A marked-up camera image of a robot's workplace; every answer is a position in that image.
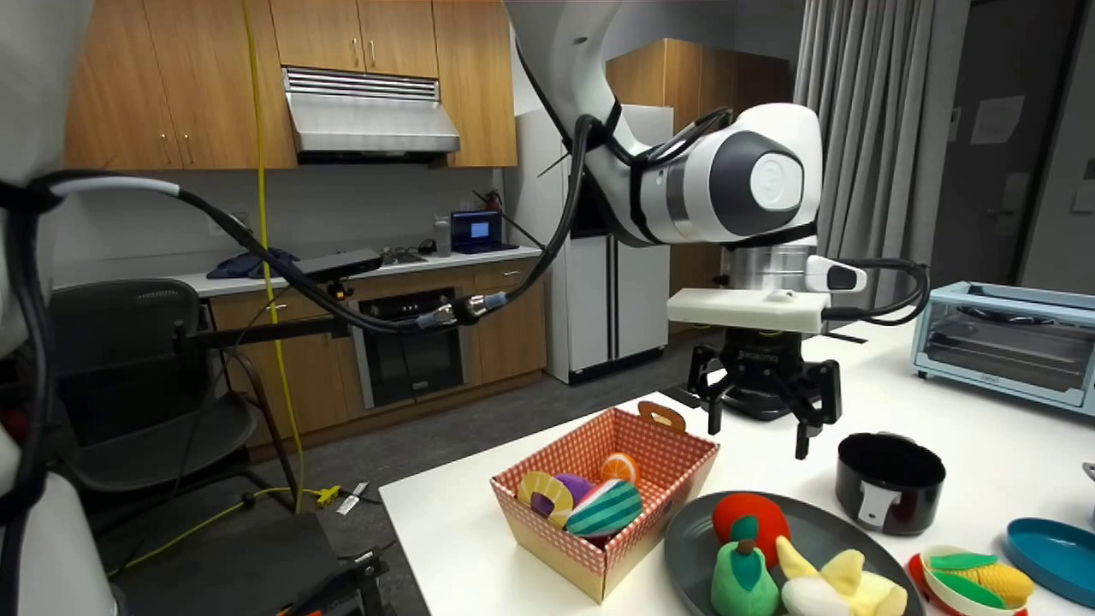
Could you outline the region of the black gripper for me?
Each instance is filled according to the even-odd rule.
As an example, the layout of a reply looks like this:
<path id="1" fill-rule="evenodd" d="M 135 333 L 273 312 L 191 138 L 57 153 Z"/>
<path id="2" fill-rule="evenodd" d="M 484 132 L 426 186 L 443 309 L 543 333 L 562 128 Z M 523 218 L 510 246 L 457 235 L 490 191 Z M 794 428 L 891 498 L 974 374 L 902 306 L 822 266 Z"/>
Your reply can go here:
<path id="1" fill-rule="evenodd" d="M 810 438 L 843 417 L 843 368 L 807 363 L 796 333 L 724 328 L 722 347 L 694 347 L 687 390 L 697 397 L 709 433 L 722 431 L 722 411 L 753 422 L 796 417 L 794 455 L 810 452 Z"/>

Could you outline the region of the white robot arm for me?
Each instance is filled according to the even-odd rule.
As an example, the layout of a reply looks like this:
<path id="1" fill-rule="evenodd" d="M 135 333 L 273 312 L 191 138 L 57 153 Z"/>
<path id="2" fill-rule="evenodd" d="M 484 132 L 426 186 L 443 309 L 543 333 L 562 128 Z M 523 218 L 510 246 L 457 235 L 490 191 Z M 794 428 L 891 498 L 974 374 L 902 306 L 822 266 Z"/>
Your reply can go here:
<path id="1" fill-rule="evenodd" d="M 607 77 L 601 35 L 624 0 L 502 0 L 516 53 L 572 149 L 572 186 L 593 173 L 611 233 L 632 246 L 767 246 L 753 286 L 681 286 L 668 319 L 724 333 L 722 380 L 694 377 L 709 431 L 722 431 L 724 390 L 773 400 L 796 417 L 794 455 L 836 424 L 838 366 L 807 363 L 800 342 L 823 328 L 836 295 L 867 275 L 814 249 L 822 207 L 822 128 L 800 104 L 714 108 L 665 142 L 641 139 Z"/>

